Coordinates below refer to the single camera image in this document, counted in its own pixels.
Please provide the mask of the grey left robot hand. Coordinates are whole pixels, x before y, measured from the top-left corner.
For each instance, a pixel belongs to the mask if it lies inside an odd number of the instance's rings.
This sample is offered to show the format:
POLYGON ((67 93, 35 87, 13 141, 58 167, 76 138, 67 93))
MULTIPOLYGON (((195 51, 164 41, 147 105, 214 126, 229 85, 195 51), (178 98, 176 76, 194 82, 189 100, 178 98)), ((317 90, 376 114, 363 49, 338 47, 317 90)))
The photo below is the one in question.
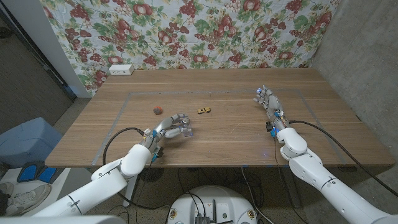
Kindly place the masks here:
POLYGON ((187 114, 175 114, 162 120, 155 128, 156 136, 162 138, 174 138, 179 134, 185 137, 193 136, 192 126, 187 114))

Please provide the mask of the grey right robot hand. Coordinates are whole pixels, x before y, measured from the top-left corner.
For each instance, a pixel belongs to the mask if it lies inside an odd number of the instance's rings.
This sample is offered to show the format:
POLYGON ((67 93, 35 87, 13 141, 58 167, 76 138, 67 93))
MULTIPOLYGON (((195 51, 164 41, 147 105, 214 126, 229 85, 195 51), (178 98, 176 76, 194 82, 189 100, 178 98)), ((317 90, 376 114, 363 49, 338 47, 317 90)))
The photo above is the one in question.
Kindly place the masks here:
POLYGON ((253 100, 265 109, 266 115, 271 121, 278 116, 282 116, 284 113, 283 106, 278 97, 264 85, 262 88, 256 90, 256 98, 253 100))

